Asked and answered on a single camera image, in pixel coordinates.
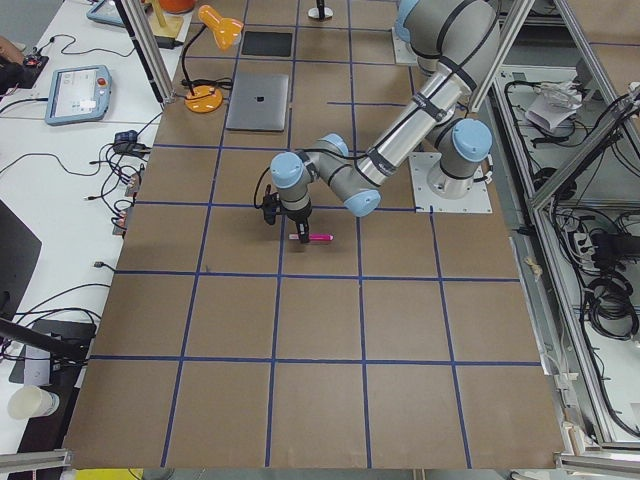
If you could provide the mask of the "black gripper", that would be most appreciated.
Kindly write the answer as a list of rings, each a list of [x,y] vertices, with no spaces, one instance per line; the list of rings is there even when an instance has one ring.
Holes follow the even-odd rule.
[[[324,0],[316,0],[315,6],[307,11],[307,16],[310,19],[332,19],[334,12]]]
[[[282,200],[285,215],[296,223],[297,238],[301,244],[308,243],[308,218],[312,213],[312,204],[309,197],[289,202]]]

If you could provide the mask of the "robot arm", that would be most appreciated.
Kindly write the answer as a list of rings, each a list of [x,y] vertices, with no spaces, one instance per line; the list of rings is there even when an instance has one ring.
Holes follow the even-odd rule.
[[[496,57],[499,14],[486,1],[403,1],[394,29],[417,57],[426,83],[365,154],[351,157],[344,140],[327,134],[312,147],[276,155],[272,183],[255,208],[272,225],[278,216],[296,226],[302,243],[310,240],[309,184],[322,180],[356,217],[377,208],[384,182],[426,137],[445,131],[455,106],[470,96]]]
[[[410,33],[405,25],[406,19],[415,5],[416,1],[401,1],[396,20],[391,28],[394,58],[397,65],[418,65],[418,57],[411,47]],[[315,6],[307,11],[307,16],[311,20],[326,21],[333,18],[334,11],[324,1],[316,0]]]

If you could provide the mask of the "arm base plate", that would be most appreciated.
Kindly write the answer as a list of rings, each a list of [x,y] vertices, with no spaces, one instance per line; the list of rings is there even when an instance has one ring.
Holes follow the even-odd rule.
[[[394,58],[397,65],[416,66],[417,56],[408,42],[405,42],[395,30],[392,30]]]
[[[482,167],[474,176],[454,179],[441,169],[441,154],[414,152],[408,157],[415,210],[418,213],[491,214]]]

